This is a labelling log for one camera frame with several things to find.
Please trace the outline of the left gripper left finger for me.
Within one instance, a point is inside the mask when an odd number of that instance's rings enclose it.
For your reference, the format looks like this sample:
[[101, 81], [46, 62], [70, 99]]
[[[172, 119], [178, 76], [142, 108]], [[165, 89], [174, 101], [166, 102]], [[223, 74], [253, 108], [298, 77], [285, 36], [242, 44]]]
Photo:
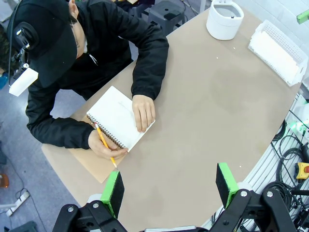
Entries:
[[54, 232], [125, 232], [118, 215], [125, 187], [120, 171], [111, 172], [99, 200], [79, 208], [64, 205], [53, 227]]

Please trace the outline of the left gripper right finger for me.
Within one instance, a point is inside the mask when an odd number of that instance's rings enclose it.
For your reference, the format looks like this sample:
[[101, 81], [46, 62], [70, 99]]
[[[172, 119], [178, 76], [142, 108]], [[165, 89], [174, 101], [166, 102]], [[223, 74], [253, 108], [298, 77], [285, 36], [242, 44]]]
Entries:
[[287, 207], [275, 189], [261, 194], [240, 189], [225, 162], [217, 164], [216, 185], [224, 211], [211, 227], [211, 232], [235, 232], [246, 219], [252, 219], [261, 232], [295, 232]]

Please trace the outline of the black green finger of the right gripper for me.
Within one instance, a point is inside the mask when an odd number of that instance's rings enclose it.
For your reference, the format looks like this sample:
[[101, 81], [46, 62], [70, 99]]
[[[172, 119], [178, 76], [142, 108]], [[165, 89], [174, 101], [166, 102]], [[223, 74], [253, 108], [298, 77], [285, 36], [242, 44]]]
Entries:
[[309, 10], [306, 10], [306, 11], [300, 13], [299, 15], [297, 15], [296, 20], [297, 20], [298, 24], [303, 24], [306, 21], [308, 21], [309, 20]]

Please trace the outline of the person's right hand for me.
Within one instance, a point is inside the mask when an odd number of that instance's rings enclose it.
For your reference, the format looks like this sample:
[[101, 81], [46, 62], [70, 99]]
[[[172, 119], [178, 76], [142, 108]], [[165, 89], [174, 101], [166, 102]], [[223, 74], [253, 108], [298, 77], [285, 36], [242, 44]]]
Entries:
[[106, 159], [117, 159], [128, 153], [127, 148], [120, 149], [116, 144], [113, 143], [113, 141], [106, 137], [105, 134], [103, 134], [103, 138], [108, 147], [104, 145], [99, 133], [96, 130], [93, 130], [88, 137], [88, 145], [90, 149], [92, 149], [99, 157]]

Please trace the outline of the person's left hand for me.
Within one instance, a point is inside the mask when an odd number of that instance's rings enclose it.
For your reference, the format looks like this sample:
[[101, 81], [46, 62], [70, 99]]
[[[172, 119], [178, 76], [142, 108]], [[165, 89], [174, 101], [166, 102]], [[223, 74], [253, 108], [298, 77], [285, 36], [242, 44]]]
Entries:
[[155, 121], [154, 101], [144, 95], [135, 95], [132, 99], [132, 110], [138, 132], [146, 132]]

